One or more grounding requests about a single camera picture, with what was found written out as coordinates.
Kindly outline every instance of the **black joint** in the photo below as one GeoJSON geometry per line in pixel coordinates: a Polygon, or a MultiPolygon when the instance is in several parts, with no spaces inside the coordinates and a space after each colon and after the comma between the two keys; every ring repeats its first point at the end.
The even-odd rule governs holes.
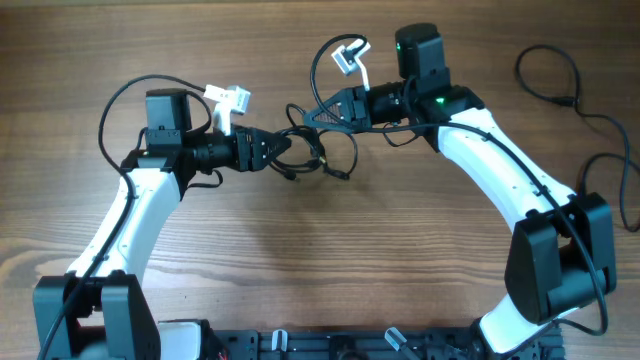
{"type": "Polygon", "coordinates": [[[566,107],[573,107],[578,103],[578,101],[576,101],[576,98],[574,98],[573,96],[552,97],[551,102],[556,105],[566,106],[566,107]]]}
{"type": "Polygon", "coordinates": [[[287,180],[294,181],[296,177],[296,173],[294,173],[293,171],[288,170],[284,173],[284,178],[287,180]]]}
{"type": "MultiPolygon", "coordinates": [[[[546,186],[540,189],[548,192],[546,186]]],[[[616,287],[613,220],[607,203],[598,194],[573,198],[560,207],[571,219],[591,257],[596,282],[603,294],[616,287]]],[[[569,237],[566,224],[555,210],[527,212],[513,229],[505,271],[505,284],[514,305],[529,322],[542,324],[596,298],[593,280],[579,260],[574,244],[559,246],[558,237],[569,237]]]]}
{"type": "Polygon", "coordinates": [[[333,169],[329,169],[328,167],[325,167],[324,172],[340,180],[349,180],[349,174],[347,174],[344,171],[333,170],[333,169]]]}
{"type": "Polygon", "coordinates": [[[527,211],[527,213],[524,214],[524,216],[526,216],[527,218],[532,218],[532,217],[534,217],[534,216],[536,216],[538,214],[539,214],[538,210],[531,209],[531,210],[527,211]]]}
{"type": "Polygon", "coordinates": [[[353,64],[355,57],[354,57],[354,53],[351,50],[345,50],[342,52],[342,55],[344,56],[345,60],[347,60],[347,62],[349,64],[353,64]]]}
{"type": "Polygon", "coordinates": [[[102,261],[106,261],[109,260],[109,255],[104,255],[104,256],[94,256],[92,259],[92,261],[98,261],[98,262],[102,262],[102,261]]]}

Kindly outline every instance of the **black cable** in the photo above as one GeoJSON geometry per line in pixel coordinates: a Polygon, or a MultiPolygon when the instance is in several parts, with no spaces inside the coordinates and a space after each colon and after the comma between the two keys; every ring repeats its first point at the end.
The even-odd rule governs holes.
{"type": "Polygon", "coordinates": [[[345,134],[347,137],[349,137],[351,143],[353,144],[354,154],[351,168],[347,172],[333,169],[329,166],[324,145],[322,145],[322,142],[320,141],[320,136],[326,134],[328,130],[322,130],[318,132],[312,127],[297,125],[293,120],[293,117],[291,116],[291,109],[297,110],[298,113],[300,113],[300,115],[303,117],[307,113],[304,109],[296,104],[287,104],[287,106],[285,107],[285,113],[287,115],[287,119],[291,123],[291,127],[288,129],[280,130],[276,132],[276,134],[281,136],[298,136],[302,138],[307,146],[309,146],[311,159],[302,164],[288,164],[275,159],[272,163],[269,164],[269,166],[288,180],[295,180],[297,177],[296,174],[310,173],[316,171],[320,167],[323,168],[323,171],[325,173],[333,177],[341,180],[349,180],[351,173],[355,170],[358,163],[358,144],[356,143],[353,135],[345,134]]]}
{"type": "Polygon", "coordinates": [[[191,96],[192,98],[196,99],[200,104],[202,104],[202,106],[204,107],[204,110],[207,112],[207,121],[204,124],[202,124],[200,127],[187,131],[185,133],[185,137],[202,135],[211,127],[211,123],[212,123],[211,109],[209,108],[209,105],[207,105],[207,103],[204,101],[202,96],[194,93],[193,91],[187,91],[187,95],[191,96]]]}
{"type": "MultiPolygon", "coordinates": [[[[624,156],[618,155],[618,154],[612,154],[612,153],[599,153],[591,156],[589,160],[587,160],[587,162],[585,163],[580,180],[578,181],[578,191],[577,191],[578,196],[587,195],[587,175],[589,174],[589,169],[591,168],[591,165],[593,165],[598,159],[602,159],[605,157],[610,157],[610,158],[624,161],[624,156]]],[[[629,165],[631,165],[631,167],[640,175],[640,165],[636,164],[633,161],[630,161],[629,165]]]]}
{"type": "Polygon", "coordinates": [[[138,133],[138,142],[136,143],[136,150],[140,150],[140,147],[142,146],[142,137],[144,136],[144,134],[147,132],[147,127],[143,127],[142,129],[140,129],[140,132],[138,133]]]}
{"type": "MultiPolygon", "coordinates": [[[[383,129],[386,129],[387,126],[393,125],[392,123],[386,123],[384,124],[384,126],[382,127],[383,129]]],[[[395,142],[393,142],[393,140],[391,140],[389,138],[389,135],[387,135],[387,133],[382,133],[382,136],[384,137],[385,140],[387,140],[387,144],[391,145],[392,147],[401,147],[401,146],[405,146],[405,145],[409,145],[412,142],[416,141],[417,139],[420,138],[420,135],[413,135],[413,137],[403,143],[397,144],[395,142]]]]}
{"type": "Polygon", "coordinates": [[[311,92],[313,93],[313,98],[316,100],[316,103],[318,103],[318,107],[320,107],[320,109],[324,111],[327,114],[327,116],[329,116],[333,121],[351,129],[352,128],[351,123],[344,121],[324,105],[324,102],[322,101],[322,99],[320,99],[320,95],[318,94],[318,86],[316,85],[316,68],[318,67],[318,62],[320,61],[320,58],[322,57],[322,55],[325,53],[325,51],[327,51],[327,49],[329,49],[331,45],[337,43],[338,41],[347,40],[347,39],[360,39],[363,41],[363,43],[360,46],[352,50],[353,54],[357,54],[358,52],[360,52],[360,50],[362,50],[367,45],[367,38],[364,35],[360,35],[360,34],[343,34],[343,35],[338,35],[332,38],[331,40],[327,41],[324,45],[322,45],[320,50],[318,50],[318,53],[316,54],[316,56],[313,58],[313,62],[311,62],[311,72],[309,74],[309,79],[311,81],[311,92]]]}
{"type": "Polygon", "coordinates": [[[56,315],[56,317],[55,317],[55,319],[53,321],[53,324],[51,324],[51,328],[49,329],[49,332],[47,333],[47,336],[45,337],[45,340],[44,340],[44,342],[42,344],[42,347],[40,348],[40,352],[38,353],[38,360],[44,360],[46,358],[47,352],[49,351],[49,348],[51,347],[51,343],[53,342],[53,338],[54,338],[56,332],[58,331],[58,328],[60,327],[60,323],[62,322],[62,320],[66,316],[69,315],[69,313],[71,312],[73,306],[75,305],[76,301],[78,300],[78,297],[80,296],[80,294],[82,292],[82,288],[86,284],[87,280],[95,272],[95,270],[98,268],[98,265],[100,265],[100,263],[104,260],[105,254],[111,248],[111,245],[112,245],[115,237],[120,232],[120,228],[122,227],[122,224],[124,223],[124,221],[126,220],[127,216],[129,215],[129,212],[131,211],[131,206],[133,205],[133,199],[134,199],[134,196],[132,196],[131,194],[135,194],[135,187],[133,186],[133,181],[131,180],[131,178],[127,175],[127,173],[124,170],[122,170],[122,168],[120,168],[120,166],[118,166],[118,164],[116,164],[113,161],[111,156],[109,156],[109,154],[107,153],[106,148],[104,147],[104,140],[103,140],[104,124],[105,124],[105,121],[107,119],[107,114],[109,113],[109,110],[111,109],[111,106],[116,101],[118,96],[120,96],[131,85],[133,85],[133,84],[135,84],[137,82],[140,82],[140,81],[148,80],[148,79],[163,79],[163,80],[174,81],[174,82],[177,82],[179,84],[194,88],[194,89],[202,91],[202,92],[205,91],[205,89],[203,87],[193,85],[191,83],[188,83],[188,82],[186,82],[184,80],[178,79],[178,78],[173,77],[173,76],[151,74],[151,75],[145,75],[145,76],[137,77],[137,78],[129,81],[128,83],[123,85],[120,89],[118,89],[118,91],[116,91],[115,94],[113,94],[111,99],[109,99],[109,102],[107,102],[107,105],[105,106],[104,111],[102,112],[102,117],[100,118],[100,125],[98,127],[98,147],[100,148],[100,153],[105,158],[107,163],[109,163],[109,165],[111,165],[111,167],[114,170],[116,170],[118,172],[118,174],[120,174],[120,176],[124,179],[124,181],[125,181],[125,183],[127,185],[127,200],[125,202],[124,209],[122,210],[122,214],[120,214],[120,217],[118,218],[118,221],[116,222],[115,226],[111,230],[111,233],[109,233],[109,236],[107,237],[107,240],[104,242],[104,244],[102,245],[102,247],[100,248],[100,250],[98,251],[96,256],[94,257],[93,261],[91,262],[91,265],[89,265],[89,267],[85,271],[84,275],[80,278],[80,280],[78,281],[78,284],[73,288],[73,290],[71,291],[71,293],[69,294],[67,299],[64,301],[64,304],[60,308],[60,311],[56,315]]]}
{"type": "Polygon", "coordinates": [[[217,184],[205,184],[205,183],[193,183],[193,184],[189,184],[189,186],[187,186],[187,190],[191,189],[191,188],[201,188],[201,189],[215,189],[217,187],[220,187],[220,185],[222,185],[222,174],[220,173],[220,171],[213,169],[213,172],[216,174],[216,176],[218,176],[218,183],[217,184]]]}
{"type": "MultiPolygon", "coordinates": [[[[580,107],[581,107],[581,96],[582,96],[582,80],[581,80],[580,72],[578,71],[578,67],[577,67],[575,61],[564,50],[562,50],[562,49],[560,49],[560,48],[558,48],[556,46],[544,45],[544,44],[533,45],[533,46],[530,46],[530,47],[524,49],[520,53],[520,55],[518,55],[518,58],[517,58],[516,64],[515,64],[515,68],[514,68],[514,72],[515,72],[516,80],[518,81],[520,86],[522,86],[522,88],[526,92],[528,92],[529,94],[531,94],[531,95],[533,95],[533,96],[535,96],[535,97],[537,97],[539,99],[542,99],[544,101],[548,101],[548,102],[551,102],[551,103],[554,103],[554,104],[557,104],[557,105],[560,105],[560,106],[573,107],[573,109],[576,112],[576,114],[578,114],[583,119],[584,118],[603,119],[603,120],[606,120],[609,123],[613,124],[618,129],[618,131],[622,135],[622,140],[623,140],[623,145],[624,145],[624,157],[622,158],[623,161],[624,161],[624,165],[622,167],[622,177],[620,179],[620,191],[619,191],[620,217],[622,218],[622,224],[624,225],[624,228],[627,231],[637,232],[640,229],[640,221],[638,221],[638,223],[636,223],[635,225],[630,225],[629,224],[629,222],[627,221],[627,216],[626,216],[626,211],[625,211],[625,204],[624,204],[625,192],[626,192],[626,187],[627,187],[627,179],[628,179],[628,175],[629,175],[629,166],[631,166],[631,156],[630,156],[631,146],[629,145],[629,137],[627,135],[626,130],[624,129],[624,126],[618,120],[614,119],[613,117],[608,116],[608,115],[603,115],[603,114],[587,114],[587,113],[584,113],[580,109],[580,107]],[[559,54],[565,60],[567,60],[567,62],[571,66],[571,70],[573,71],[573,76],[574,76],[574,79],[575,79],[575,90],[574,90],[574,95],[573,96],[546,96],[546,95],[542,95],[542,94],[534,91],[524,81],[524,79],[522,78],[522,73],[520,71],[520,64],[522,63],[522,59],[529,52],[531,52],[533,50],[539,50],[539,49],[545,49],[545,50],[549,50],[549,51],[555,52],[556,54],[559,54]]],[[[592,157],[589,160],[587,160],[587,163],[592,163],[593,161],[595,161],[594,157],[592,157]]],[[[578,184],[578,191],[577,192],[578,192],[579,195],[584,195],[584,193],[581,192],[580,190],[581,189],[582,190],[586,189],[586,184],[583,183],[584,181],[586,181],[586,178],[587,178],[587,174],[585,173],[585,174],[583,174],[583,176],[581,178],[582,182],[578,184]]]]}

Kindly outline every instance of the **black bracket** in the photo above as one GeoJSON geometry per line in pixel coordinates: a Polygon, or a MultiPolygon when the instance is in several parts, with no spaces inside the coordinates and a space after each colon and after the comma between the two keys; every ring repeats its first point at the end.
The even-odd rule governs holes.
{"type": "MultiPolygon", "coordinates": [[[[41,345],[77,283],[73,274],[67,274],[44,276],[36,285],[33,307],[41,345]]],[[[117,359],[160,359],[160,334],[135,275],[113,272],[106,278],[91,278],[62,320],[47,359],[77,359],[85,351],[117,359]],[[77,319],[89,317],[94,309],[102,310],[105,325],[80,326],[77,319]]]]}
{"type": "MultiPolygon", "coordinates": [[[[594,193],[573,197],[561,211],[574,223],[586,246],[603,293],[612,292],[617,280],[609,205],[594,193]]],[[[535,324],[595,299],[575,240],[558,248],[558,235],[568,237],[569,232],[554,211],[530,211],[513,230],[504,279],[518,311],[535,324]]]]}

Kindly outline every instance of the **wood grain surface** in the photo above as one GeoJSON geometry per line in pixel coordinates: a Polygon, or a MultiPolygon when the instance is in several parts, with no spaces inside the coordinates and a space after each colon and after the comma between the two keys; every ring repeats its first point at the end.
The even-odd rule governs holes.
{"type": "MultiPolygon", "coordinates": [[[[453,82],[472,88],[502,129],[536,163],[573,185],[595,152],[620,152],[599,121],[524,93],[517,54],[535,43],[566,49],[583,74],[586,110],[616,116],[640,141],[640,3],[637,1],[240,1],[218,4],[0,10],[0,358],[34,358],[31,304],[42,275],[62,274],[88,244],[116,192],[117,174],[98,151],[103,106],[147,73],[199,84],[240,84],[253,93],[241,124],[288,126],[284,105],[313,106],[308,74],[330,37],[366,34],[371,82],[398,79],[396,29],[434,22],[453,82]]],[[[571,87],[561,59],[532,54],[524,75],[540,90],[571,87]]],[[[329,59],[323,96],[356,84],[329,59]]],[[[128,91],[107,123],[106,145],[122,159],[145,124],[144,91],[128,91]]],[[[194,122],[204,112],[194,104],[194,122]]],[[[267,169],[223,170],[217,190],[194,189],[162,230],[143,288],[156,320],[207,318],[217,329],[384,329],[466,326],[505,294],[510,232],[455,164],[424,141],[395,149],[359,135],[351,181],[320,172],[290,182],[267,169]]],[[[348,168],[350,142],[328,135],[332,165],[348,168]]],[[[285,157],[304,159],[296,142],[285,157]]],[[[614,209],[618,289],[607,298],[608,334],[566,330],[571,359],[640,354],[640,238],[618,215],[621,166],[594,168],[591,189],[614,209]]],[[[640,210],[629,180],[630,218],[640,210]]],[[[573,318],[595,326],[589,306],[573,318]]]]}

